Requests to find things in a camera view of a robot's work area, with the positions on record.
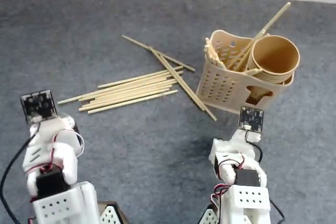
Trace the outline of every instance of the paper cup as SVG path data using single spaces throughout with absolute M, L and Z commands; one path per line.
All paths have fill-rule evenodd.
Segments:
M 282 83 L 291 77 L 299 62 L 300 53 L 292 41 L 285 37 L 269 35 L 255 42 L 247 67 L 262 69 L 262 72 L 254 75 L 260 80 Z

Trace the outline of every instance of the wooden chopstick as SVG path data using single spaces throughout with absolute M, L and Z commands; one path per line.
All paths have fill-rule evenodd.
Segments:
M 145 49 L 151 51 L 151 49 L 150 49 L 151 47 L 149 47 L 149 46 L 147 46 L 147 45 L 145 45 L 145 44 L 143 44 L 143 43 L 141 43 L 141 42 L 139 42 L 139 41 L 137 41 L 137 40 L 135 40 L 135 39 L 132 39 L 132 38 L 130 38 L 130 37 L 128 37 L 128 36 L 125 36 L 125 35 L 122 35 L 122 37 L 123 37 L 124 39 L 129 40 L 130 42 L 133 42 L 134 44 L 136 44 L 136 45 L 138 45 L 138 46 L 140 46 L 140 47 L 143 47 L 143 48 L 145 48 Z M 167 56 L 167 55 L 165 55 L 165 54 L 163 54 L 163 53 L 161 53 L 161 52 L 159 52 L 159 51 L 157 51 L 157 50 L 155 50 L 155 49 L 153 49 L 153 50 L 156 51 L 159 55 L 161 55 L 161 56 L 163 56 L 164 58 L 166 58 L 167 60 L 170 60 L 171 62 L 173 62 L 173 63 L 175 63 L 175 64 L 177 64 L 177 65 L 183 66 L 184 68 L 186 68 L 186 69 L 188 69 L 188 70 L 190 70 L 190 71 L 192 71 L 192 72 L 195 72 L 195 69 L 192 68 L 192 67 L 190 67 L 190 66 L 188 66 L 187 64 L 184 64 L 184 63 L 182 63 L 182 62 L 180 62 L 180 61 L 178 61 L 178 60 L 175 60 L 174 58 L 169 57 L 169 56 Z
M 147 77 L 141 80 L 137 80 L 137 81 L 132 81 L 132 82 L 128 82 L 128 83 L 124 83 L 124 84 L 120 84 L 117 86 L 112 86 L 106 89 L 101 89 L 98 91 L 94 91 L 89 93 L 90 95 L 84 95 L 83 98 L 79 99 L 78 101 L 87 101 L 87 100 L 91 100 L 91 99 L 95 99 L 98 97 L 101 97 L 103 95 L 106 95 L 108 93 L 113 93 L 113 92 L 120 92 L 120 91 L 124 91 L 124 90 L 129 90 L 132 88 L 137 88 L 137 87 L 142 87 L 142 86 L 146 86 L 148 84 L 153 84 L 153 83 L 158 83 L 158 82 L 162 82 L 167 80 L 167 78 L 172 77 L 172 75 L 168 72 L 168 73 L 162 73 L 160 74 L 162 75 L 162 77 L 157 77 L 157 76 L 152 76 L 152 77 Z
M 178 67 L 175 67 L 174 69 L 175 70 L 180 70 L 182 68 L 183 68 L 183 66 L 178 66 Z M 162 70 L 162 71 L 159 71 L 159 72 L 149 73 L 149 74 L 145 74 L 143 76 L 133 77 L 133 78 L 126 79 L 126 80 L 105 83 L 105 84 L 99 85 L 98 88 L 108 88 L 108 87 L 119 85 L 119 84 L 123 84 L 123 83 L 126 83 L 126 82 L 131 82 L 131 81 L 136 81 L 136 80 L 144 79 L 146 77 L 156 76 L 156 75 L 161 74 L 161 73 L 168 73 L 168 71 L 167 70 Z
M 228 64 L 227 69 L 231 69 L 231 67 L 235 64 L 237 60 L 239 60 L 242 56 L 242 59 L 240 60 L 239 64 L 234 68 L 234 71 L 239 71 L 242 65 L 246 63 L 246 60 L 248 58 L 249 52 L 251 50 L 252 45 L 256 42 L 257 39 L 261 38 L 266 31 L 273 25 L 273 23 L 288 9 L 290 6 L 290 2 L 287 2 L 286 5 L 284 5 L 277 13 L 276 15 L 262 28 L 262 30 L 247 44 L 244 50 L 242 50 L 235 58 L 231 60 L 231 62 Z
M 130 95 L 130 94 L 141 92 L 143 90 L 157 89 L 159 87 L 166 86 L 166 85 L 172 85 L 172 84 L 175 84 L 175 83 L 177 83 L 177 81 L 175 79 L 170 79 L 170 80 L 166 80 L 166 81 L 162 81 L 162 82 L 158 82 L 158 83 L 153 83 L 153 84 L 146 85 L 146 86 L 137 87 L 137 88 L 134 88 L 134 89 L 124 90 L 124 91 L 117 92 L 117 93 L 115 93 L 115 92 L 109 92 L 107 94 L 104 93 L 104 94 L 102 94 L 101 97 L 96 97 L 95 100 L 90 101 L 90 103 L 95 103 L 95 102 L 98 102 L 98 101 L 111 99 L 113 97 Z
M 94 109 L 94 110 L 89 110 L 88 114 L 93 114 L 93 113 L 97 113 L 97 112 L 100 112 L 100 111 L 110 110 L 110 109 L 113 109 L 113 108 L 129 105 L 129 104 L 133 104 L 133 103 L 137 103 L 137 102 L 147 101 L 147 100 L 151 100 L 151 99 L 154 99 L 154 98 L 158 98 L 158 97 L 162 97 L 164 95 L 169 95 L 169 94 L 174 94 L 174 93 L 177 93 L 177 90 L 172 90 L 172 91 L 168 91 L 168 92 L 164 92 L 164 93 L 160 93 L 160 94 L 154 94 L 154 95 L 150 95 L 148 97 L 142 97 L 142 98 L 134 99 L 134 100 L 131 100 L 131 101 L 121 102 L 121 103 L 113 104 L 113 105 L 110 105 L 110 106 L 106 106 L 106 107 L 102 107 L 102 108 L 98 108 L 98 109 Z
M 127 96 L 127 97 L 121 97 L 121 98 L 117 98 L 117 99 L 106 100 L 106 101 L 102 101 L 102 102 L 99 102 L 99 103 L 90 104 L 88 106 L 83 106 L 83 107 L 79 108 L 79 111 L 96 109 L 96 108 L 99 108 L 99 107 L 103 107 L 103 106 L 107 106 L 107 105 L 111 105 L 111 104 L 115 104 L 115 103 L 119 103 L 119 102 L 129 101 L 129 100 L 133 100 L 133 99 L 136 99 L 136 98 L 147 97 L 149 95 L 158 94 L 158 93 L 162 93 L 162 92 L 166 92 L 166 91 L 169 91 L 169 88 L 161 88 L 161 89 L 152 90 L 152 91 L 149 91 L 149 92 L 147 91 L 145 93 L 130 95 L 130 96 Z
M 161 81 L 165 81 L 165 80 L 167 80 L 167 77 L 158 77 L 158 78 L 151 79 L 151 80 L 145 80 L 143 82 L 137 82 L 137 83 L 134 83 L 132 85 L 127 85 L 127 86 L 122 87 L 122 88 L 119 88 L 119 85 L 118 86 L 112 86 L 110 88 L 101 89 L 101 90 L 98 90 L 98 91 L 88 93 L 88 94 L 84 95 L 83 98 L 79 99 L 78 101 L 81 102 L 81 101 L 91 100 L 91 99 L 96 98 L 100 94 L 107 93 L 108 91 L 117 91 L 117 90 L 118 91 L 123 91 L 123 90 L 131 89 L 131 88 L 135 88 L 135 87 L 140 87 L 140 86 L 145 86 L 145 85 L 148 85 L 148 84 L 157 83 L 157 82 L 161 82 Z
M 203 102 L 197 97 L 197 95 L 192 91 L 192 89 L 185 83 L 185 81 L 176 73 L 172 66 L 167 62 L 165 58 L 160 56 L 153 48 L 150 47 L 152 53 L 161 62 L 161 64 L 172 74 L 176 81 L 181 85 L 184 91 L 189 95 L 189 97 L 197 104 L 201 110 L 205 110 L 214 121 L 217 121 L 215 115 L 203 104 Z

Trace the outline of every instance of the electrical wire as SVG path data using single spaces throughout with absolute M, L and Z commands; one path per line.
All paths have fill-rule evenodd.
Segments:
M 245 162 L 245 158 L 244 158 L 243 155 L 241 155 L 241 156 L 242 156 L 242 159 L 243 159 L 242 162 L 239 162 L 239 161 L 237 161 L 237 160 L 235 160 L 235 159 L 232 159 L 232 158 L 227 158 L 227 159 L 225 159 L 225 160 L 222 160 L 222 161 L 218 164 L 218 178 L 219 178 L 220 180 L 222 180 L 222 177 L 221 177 L 221 175 L 220 175 L 221 166 L 222 166 L 226 161 L 234 161 L 234 162 L 236 162 L 236 163 L 238 164 L 238 165 L 237 165 L 237 169 L 241 169 L 241 168 L 242 168 L 242 166 L 243 166 L 243 164 L 244 164 L 244 162 Z
M 8 215 L 10 216 L 10 218 L 12 219 L 12 221 L 15 224 L 21 224 L 18 219 L 15 217 L 15 215 L 13 214 L 13 212 L 11 211 L 5 197 L 4 197 L 4 185 L 5 185 L 5 181 L 7 178 L 7 175 L 12 167 L 12 165 L 15 163 L 15 161 L 17 160 L 17 158 L 19 157 L 19 155 L 25 150 L 25 148 L 29 145 L 29 143 L 31 142 L 31 140 L 36 136 L 36 134 L 38 133 L 40 129 L 40 123 L 38 124 L 37 130 L 36 132 L 22 145 L 22 147 L 19 149 L 19 151 L 15 154 L 15 156 L 13 157 L 13 159 L 10 161 L 10 163 L 8 164 L 7 168 L 5 169 L 4 175 L 2 176 L 1 179 L 1 183 L 0 183 L 0 199 L 2 201 L 2 204 L 4 205 Z
M 273 202 L 273 200 L 269 199 L 271 204 L 274 206 L 274 208 L 278 211 L 278 213 L 281 215 L 282 219 L 278 221 L 278 224 L 282 224 L 286 221 L 286 217 L 284 213 L 280 210 L 280 208 Z
M 58 135 L 61 131 L 71 131 L 71 132 L 75 133 L 75 134 L 80 138 L 82 149 L 81 149 L 80 153 L 76 156 L 76 157 L 80 157 L 80 156 L 83 154 L 84 149 L 85 149 L 85 141 L 84 141 L 84 138 L 82 137 L 82 135 L 79 134 L 78 132 L 74 131 L 74 130 L 63 129 L 63 130 L 60 130 L 54 137 L 57 137 L 57 135 Z
M 218 202 L 216 202 L 214 200 L 214 198 L 218 201 L 218 197 L 216 196 L 216 194 L 211 194 L 210 195 L 210 201 L 216 207 L 216 209 L 218 210 L 219 209 Z
M 245 131 L 245 142 L 246 143 L 248 143 L 248 144 L 250 144 L 250 145 L 252 145 L 253 147 L 255 147 L 255 148 L 257 148 L 258 150 L 259 150 L 259 159 L 258 159 L 258 163 L 260 163 L 261 162 L 261 160 L 263 160 L 262 158 L 262 149 L 259 147 L 259 145 L 257 145 L 257 144 L 255 144 L 255 143 L 253 143 L 253 142 L 250 142 L 250 141 L 248 141 L 247 140 L 247 137 L 248 137 L 248 131 Z
M 31 217 L 28 219 L 28 224 L 33 224 L 33 220 L 36 220 L 36 217 Z

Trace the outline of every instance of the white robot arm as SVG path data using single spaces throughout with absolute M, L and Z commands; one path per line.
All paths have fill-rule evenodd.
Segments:
M 267 176 L 255 160 L 261 139 L 263 111 L 242 107 L 239 126 L 229 141 L 215 138 L 209 160 L 222 181 L 199 224 L 270 224 Z
M 99 209 L 94 186 L 77 182 L 77 157 L 83 153 L 84 140 L 72 117 L 57 115 L 51 91 L 23 95 L 21 102 L 31 125 L 23 170 L 36 217 L 29 218 L 28 224 L 126 224 L 116 203 Z M 5 172 L 1 190 L 6 176 Z

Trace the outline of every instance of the beige plastic basket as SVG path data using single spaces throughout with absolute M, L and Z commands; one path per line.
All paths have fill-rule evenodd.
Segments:
M 281 84 L 264 82 L 243 72 L 227 70 L 225 65 L 251 41 L 223 30 L 212 33 L 205 46 L 205 64 L 197 88 L 197 96 L 209 106 L 239 114 L 241 106 L 265 109 L 272 100 L 293 82 L 293 76 Z M 267 90 L 254 97 L 257 88 Z

